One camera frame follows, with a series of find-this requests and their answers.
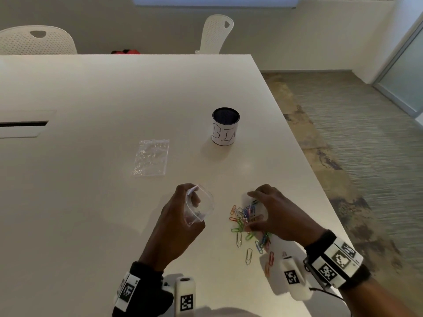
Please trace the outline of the frosted glass door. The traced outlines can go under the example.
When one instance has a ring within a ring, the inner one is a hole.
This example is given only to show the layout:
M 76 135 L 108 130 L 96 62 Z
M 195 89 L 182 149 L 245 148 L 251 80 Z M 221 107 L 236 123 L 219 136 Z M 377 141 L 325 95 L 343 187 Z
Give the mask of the frosted glass door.
M 423 19 L 373 86 L 413 119 L 423 113 Z

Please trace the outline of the small clear plastic bag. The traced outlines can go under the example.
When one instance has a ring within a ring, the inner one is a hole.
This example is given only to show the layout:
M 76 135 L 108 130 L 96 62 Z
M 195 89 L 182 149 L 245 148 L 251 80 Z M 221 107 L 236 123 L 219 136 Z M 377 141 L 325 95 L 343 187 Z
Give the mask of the small clear plastic bag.
M 150 139 L 139 141 L 135 156 L 133 176 L 164 176 L 167 169 L 167 157 L 170 140 Z
M 198 208 L 193 208 L 191 204 L 191 192 L 196 191 L 201 200 Z M 214 197 L 202 185 L 195 185 L 188 189 L 185 195 L 184 220 L 188 226 L 194 223 L 203 222 L 204 219 L 214 211 Z

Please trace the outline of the pile of coloured paper clips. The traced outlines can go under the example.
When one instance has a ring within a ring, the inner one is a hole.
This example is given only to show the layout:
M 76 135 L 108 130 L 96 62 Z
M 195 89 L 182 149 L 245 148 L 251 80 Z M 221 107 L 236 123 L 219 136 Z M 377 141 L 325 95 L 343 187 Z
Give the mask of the pile of coloured paper clips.
M 240 249 L 243 244 L 247 246 L 245 251 L 245 263 L 252 263 L 252 256 L 257 252 L 263 256 L 263 272 L 270 279 L 271 269 L 275 262 L 274 252 L 271 250 L 272 234 L 267 231 L 253 232 L 247 227 L 248 224 L 264 221 L 268 218 L 265 206 L 258 200 L 252 200 L 245 207 L 234 205 L 230 211 L 229 220 L 233 224 L 230 231 L 235 235 L 236 247 Z

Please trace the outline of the white perforated chair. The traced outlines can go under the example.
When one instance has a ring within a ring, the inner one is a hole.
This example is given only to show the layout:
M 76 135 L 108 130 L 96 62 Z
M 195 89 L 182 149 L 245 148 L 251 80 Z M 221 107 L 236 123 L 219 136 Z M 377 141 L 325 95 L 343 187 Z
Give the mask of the white perforated chair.
M 210 15 L 203 27 L 200 49 L 195 54 L 219 54 L 234 27 L 234 21 L 226 15 Z
M 0 56 L 75 54 L 71 35 L 55 26 L 15 26 L 0 31 Z

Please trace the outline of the black cup with white label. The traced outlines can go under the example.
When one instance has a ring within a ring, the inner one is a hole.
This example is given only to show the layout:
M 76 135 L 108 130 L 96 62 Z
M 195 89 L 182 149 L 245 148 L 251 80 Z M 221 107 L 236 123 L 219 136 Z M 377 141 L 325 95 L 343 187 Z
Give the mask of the black cup with white label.
M 240 114 L 233 108 L 221 107 L 212 113 L 212 141 L 219 146 L 230 146 L 234 143 L 240 121 Z

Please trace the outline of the person's right forearm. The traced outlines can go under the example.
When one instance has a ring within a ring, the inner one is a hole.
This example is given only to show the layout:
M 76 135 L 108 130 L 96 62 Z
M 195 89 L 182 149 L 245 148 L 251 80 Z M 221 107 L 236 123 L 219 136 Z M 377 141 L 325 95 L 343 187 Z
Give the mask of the person's right forearm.
M 354 288 L 338 290 L 352 317 L 418 317 L 373 278 Z

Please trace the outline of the person's left hand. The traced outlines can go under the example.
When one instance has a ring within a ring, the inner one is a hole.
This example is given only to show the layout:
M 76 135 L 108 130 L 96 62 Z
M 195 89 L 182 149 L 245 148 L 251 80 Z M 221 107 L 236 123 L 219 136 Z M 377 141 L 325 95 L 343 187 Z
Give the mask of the person's left hand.
M 184 219 L 186 193 L 193 187 L 192 183 L 177 186 L 170 200 L 162 208 L 138 262 L 155 271 L 164 271 L 203 232 L 205 222 L 196 222 L 189 226 Z

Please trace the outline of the person's right hand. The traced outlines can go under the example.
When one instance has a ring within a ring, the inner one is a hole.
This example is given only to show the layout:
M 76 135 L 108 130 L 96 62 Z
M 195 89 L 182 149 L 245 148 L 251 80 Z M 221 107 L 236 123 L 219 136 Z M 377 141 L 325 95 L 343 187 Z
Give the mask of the person's right hand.
M 264 184 L 247 195 L 261 202 L 267 212 L 270 232 L 280 239 L 306 247 L 327 231 L 277 188 Z

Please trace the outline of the black wristband with marker tags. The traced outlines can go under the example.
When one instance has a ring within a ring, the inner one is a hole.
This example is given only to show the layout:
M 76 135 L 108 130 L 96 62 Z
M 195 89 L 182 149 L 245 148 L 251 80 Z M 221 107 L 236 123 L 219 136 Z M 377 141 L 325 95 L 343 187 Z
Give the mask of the black wristband with marker tags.
M 115 295 L 112 317 L 158 317 L 173 303 L 173 294 L 162 289 L 163 271 L 135 261 Z
M 326 230 L 318 240 L 306 246 L 305 252 L 311 272 L 326 286 L 344 291 L 371 277 L 363 256 L 331 230 Z

